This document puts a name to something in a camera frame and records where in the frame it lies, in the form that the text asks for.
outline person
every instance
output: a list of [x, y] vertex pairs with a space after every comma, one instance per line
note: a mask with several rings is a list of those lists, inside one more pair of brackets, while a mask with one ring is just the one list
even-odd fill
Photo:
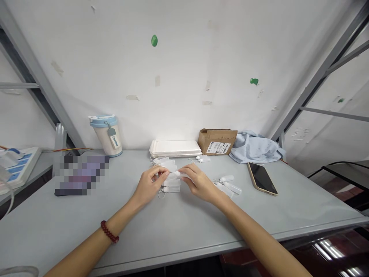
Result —
[[[223, 212], [272, 276], [311, 276], [279, 242], [214, 186], [199, 167], [189, 164], [178, 171], [189, 177], [182, 177], [182, 180], [187, 183], [192, 194]], [[114, 236], [118, 236], [129, 221], [155, 197], [168, 175], [169, 170], [160, 166], [142, 173], [133, 196], [106, 222], [106, 227]], [[45, 276], [87, 276], [111, 244], [111, 239], [99, 228]]]

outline light blue cloth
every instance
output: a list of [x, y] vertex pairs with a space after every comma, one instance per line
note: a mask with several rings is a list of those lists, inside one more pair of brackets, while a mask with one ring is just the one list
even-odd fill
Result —
[[237, 134], [231, 153], [233, 160], [239, 164], [275, 162], [286, 154], [278, 143], [246, 130]]

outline red bead bracelet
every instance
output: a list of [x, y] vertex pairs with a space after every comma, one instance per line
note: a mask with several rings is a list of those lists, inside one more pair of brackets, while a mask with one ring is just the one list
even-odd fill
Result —
[[101, 221], [101, 229], [103, 229], [104, 233], [111, 239], [111, 241], [116, 244], [119, 241], [119, 237], [115, 237], [106, 227], [105, 225], [106, 221]]

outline plastic tag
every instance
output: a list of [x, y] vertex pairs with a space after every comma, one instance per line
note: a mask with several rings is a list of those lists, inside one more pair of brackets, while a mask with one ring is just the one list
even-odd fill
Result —
[[109, 128], [108, 135], [109, 135], [111, 145], [113, 146], [113, 148], [118, 149], [120, 147], [120, 141], [119, 141], [118, 136], [116, 135], [115, 129]]
[[114, 135], [116, 135], [115, 129], [114, 128], [109, 128], [108, 129], [108, 136], [112, 137]]

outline green sticker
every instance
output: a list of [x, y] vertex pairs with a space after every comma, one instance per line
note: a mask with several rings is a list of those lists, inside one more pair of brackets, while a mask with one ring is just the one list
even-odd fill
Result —
[[153, 47], [158, 45], [158, 37], [156, 35], [153, 35], [153, 37], [151, 38], [151, 45]]
[[259, 79], [256, 79], [256, 78], [251, 78], [250, 79], [250, 83], [252, 83], [252, 84], [258, 85], [258, 82], [259, 82]]

